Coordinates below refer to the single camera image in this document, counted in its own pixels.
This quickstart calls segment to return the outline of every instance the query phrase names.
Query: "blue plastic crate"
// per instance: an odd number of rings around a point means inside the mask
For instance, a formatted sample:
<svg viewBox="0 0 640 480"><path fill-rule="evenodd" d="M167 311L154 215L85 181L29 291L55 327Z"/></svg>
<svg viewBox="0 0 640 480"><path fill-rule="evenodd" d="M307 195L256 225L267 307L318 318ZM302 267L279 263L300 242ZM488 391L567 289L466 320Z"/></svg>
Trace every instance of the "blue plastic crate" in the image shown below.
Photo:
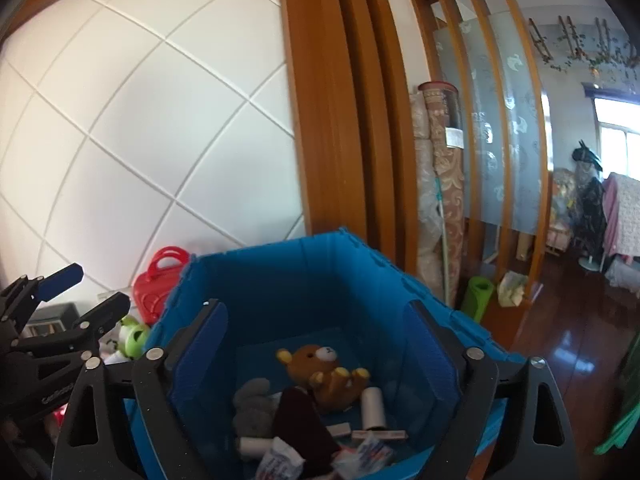
<svg viewBox="0 0 640 480"><path fill-rule="evenodd" d="M235 390L254 377L267 377L274 392L292 385L275 358L279 348L293 352L303 344L332 346L343 366L369 369L372 384L383 391L390 427L409 434L396 446L397 463L372 475L375 480L415 476L459 400L436 398L433 381L438 379L425 377L418 364L421 356L407 345L403 313L408 302L421 301L465 347L478 346L495 360L522 360L345 230L194 258L146 346L165 346L210 298L226 305L228 329L200 384L174 392L171 400L212 476L223 480L250 478L254 471L235 452ZM496 401L478 452L497 436L503 413L504 402ZM360 410L331 415L326 423L342 421L361 428ZM135 408L132 431L148 477L161 480Z"/></svg>

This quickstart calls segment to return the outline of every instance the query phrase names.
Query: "hanging plant decoration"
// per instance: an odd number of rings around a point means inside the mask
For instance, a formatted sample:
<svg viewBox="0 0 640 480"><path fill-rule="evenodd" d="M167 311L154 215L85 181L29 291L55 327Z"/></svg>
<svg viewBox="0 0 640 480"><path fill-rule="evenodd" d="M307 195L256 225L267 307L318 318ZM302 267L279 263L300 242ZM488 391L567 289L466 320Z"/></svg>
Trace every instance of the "hanging plant decoration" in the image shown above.
<svg viewBox="0 0 640 480"><path fill-rule="evenodd" d="M561 60L554 59L546 42L548 37L540 34L536 23L529 19L529 26L533 29L531 38L536 47L542 61L549 68L558 70L558 72L567 72L575 62L585 63L595 79L599 79L605 70L619 70L624 73L626 83L630 84L631 80L638 80L636 67L640 62L638 50L626 38L626 41L619 46L620 39L612 37L607 20L596 18L594 20L596 37L590 38L594 48L586 48L585 42L587 36L578 34L571 16L558 16L558 24L561 35L551 44L556 50L565 50L568 47L568 56ZM616 81L615 72L611 73L612 81Z"/></svg>

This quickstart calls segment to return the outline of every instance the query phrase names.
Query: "gray stuffed animal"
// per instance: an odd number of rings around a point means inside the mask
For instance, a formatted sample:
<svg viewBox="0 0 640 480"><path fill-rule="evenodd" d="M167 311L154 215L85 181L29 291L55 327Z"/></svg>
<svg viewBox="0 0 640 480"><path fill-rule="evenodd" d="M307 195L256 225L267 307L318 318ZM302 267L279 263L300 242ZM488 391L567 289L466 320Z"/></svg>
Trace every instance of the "gray stuffed animal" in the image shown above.
<svg viewBox="0 0 640 480"><path fill-rule="evenodd" d="M270 382L265 378L251 379L234 395L236 416L233 420L237 436L271 438L271 425L276 403L268 397Z"/></svg>

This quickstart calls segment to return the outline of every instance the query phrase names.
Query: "wooden floor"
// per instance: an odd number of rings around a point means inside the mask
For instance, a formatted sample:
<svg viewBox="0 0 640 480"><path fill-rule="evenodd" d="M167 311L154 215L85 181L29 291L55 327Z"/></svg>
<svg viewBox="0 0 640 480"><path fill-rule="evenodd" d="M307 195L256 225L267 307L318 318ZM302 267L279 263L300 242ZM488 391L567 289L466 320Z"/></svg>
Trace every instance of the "wooden floor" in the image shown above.
<svg viewBox="0 0 640 480"><path fill-rule="evenodd" d="M624 478L612 476L612 468L628 451L594 456L593 448L606 439L619 415L614 385L620 362L640 329L640 304L635 308L630 294L628 306L611 299L604 277L584 271L576 256L548 254L541 281L544 289L513 351L547 359L574 430L581 480ZM474 464L469 477L479 480L483 471Z"/></svg>

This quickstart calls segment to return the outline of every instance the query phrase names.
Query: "metal bolt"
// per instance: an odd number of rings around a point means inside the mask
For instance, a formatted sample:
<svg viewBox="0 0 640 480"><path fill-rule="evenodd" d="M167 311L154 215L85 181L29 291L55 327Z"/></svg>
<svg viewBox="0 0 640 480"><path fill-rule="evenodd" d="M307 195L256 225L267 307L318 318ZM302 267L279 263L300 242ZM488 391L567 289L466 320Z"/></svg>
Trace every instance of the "metal bolt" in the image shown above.
<svg viewBox="0 0 640 480"><path fill-rule="evenodd" d="M84 366L86 366L87 370L93 370L94 368L97 368L98 366L100 366L100 363L102 361L100 360L99 357L89 357L87 359L87 361L84 363Z"/></svg>
<svg viewBox="0 0 640 480"><path fill-rule="evenodd" d="M481 349L472 346L471 348L466 349L466 356L474 361L479 361L480 359L484 359L484 352Z"/></svg>
<svg viewBox="0 0 640 480"><path fill-rule="evenodd" d="M532 357L529 362L531 363L531 366L535 368L544 368L546 365L546 361L542 357L538 356Z"/></svg>
<svg viewBox="0 0 640 480"><path fill-rule="evenodd" d="M159 347L152 348L146 352L146 358L150 361L155 361L164 355L164 350Z"/></svg>

